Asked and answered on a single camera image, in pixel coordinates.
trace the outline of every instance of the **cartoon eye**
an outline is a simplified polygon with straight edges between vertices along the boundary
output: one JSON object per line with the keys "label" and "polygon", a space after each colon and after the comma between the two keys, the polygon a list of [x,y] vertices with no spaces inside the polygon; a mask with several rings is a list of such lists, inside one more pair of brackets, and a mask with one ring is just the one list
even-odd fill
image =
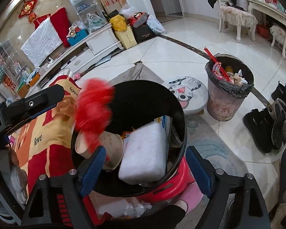
{"label": "cartoon eye", "polygon": [[173,95],[177,93],[177,91],[176,91],[176,90],[173,90],[173,89],[170,89],[170,92],[171,92]]}
{"label": "cartoon eye", "polygon": [[180,94],[180,95],[179,95],[179,100],[181,100],[181,101],[187,101],[187,100],[188,100],[188,96],[185,95],[185,94]]}

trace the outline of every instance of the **paper cup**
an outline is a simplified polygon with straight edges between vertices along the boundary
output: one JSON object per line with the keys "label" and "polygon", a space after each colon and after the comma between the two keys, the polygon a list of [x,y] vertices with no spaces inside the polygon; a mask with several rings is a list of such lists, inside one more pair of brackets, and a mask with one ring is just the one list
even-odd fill
{"label": "paper cup", "polygon": [[[103,132],[98,137],[98,140],[100,145],[105,147],[108,157],[108,160],[103,166],[103,170],[114,170],[116,167],[118,167],[124,154],[123,140],[121,139],[120,135],[107,131]],[[88,151],[87,142],[82,132],[79,132],[77,136],[75,142],[75,151],[86,159],[92,155],[92,152]]]}

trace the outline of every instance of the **gray rug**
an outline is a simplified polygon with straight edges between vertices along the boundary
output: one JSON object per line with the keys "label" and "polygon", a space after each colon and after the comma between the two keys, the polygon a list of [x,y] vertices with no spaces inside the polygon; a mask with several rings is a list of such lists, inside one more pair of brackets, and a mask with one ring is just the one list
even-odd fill
{"label": "gray rug", "polygon": [[[141,63],[120,74],[109,83],[116,85],[130,80],[149,80],[159,84],[163,83],[160,77]],[[221,168],[230,175],[243,177],[248,172],[245,163],[230,150],[213,128],[200,115],[187,115],[186,122],[188,128],[187,146],[195,146],[201,156],[208,159],[215,168]],[[220,228],[224,228],[227,208],[233,201],[233,198],[234,195],[229,196]],[[204,196],[197,207],[188,213],[177,225],[177,228],[195,228],[208,204],[208,200],[209,199]],[[159,209],[163,206],[167,206],[167,204],[166,202],[162,202],[161,204],[157,204],[156,207]]]}

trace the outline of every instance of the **yellow plastic bag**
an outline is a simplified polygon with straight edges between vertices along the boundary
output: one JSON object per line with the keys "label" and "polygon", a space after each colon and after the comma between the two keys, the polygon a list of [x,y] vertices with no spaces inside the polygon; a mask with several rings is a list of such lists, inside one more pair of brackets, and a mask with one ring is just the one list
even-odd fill
{"label": "yellow plastic bag", "polygon": [[117,32],[124,32],[127,30],[125,18],[121,15],[116,15],[109,20],[112,23],[113,30]]}

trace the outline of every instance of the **blue box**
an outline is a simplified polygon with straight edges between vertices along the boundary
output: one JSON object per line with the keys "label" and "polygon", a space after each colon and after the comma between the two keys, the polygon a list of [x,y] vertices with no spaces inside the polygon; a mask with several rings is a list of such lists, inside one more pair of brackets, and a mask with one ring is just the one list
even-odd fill
{"label": "blue box", "polygon": [[78,42],[80,42],[82,39],[86,38],[89,35],[88,30],[87,29],[82,29],[79,32],[76,33],[76,35],[72,38],[68,39],[68,42],[70,43],[70,45],[75,45]]}

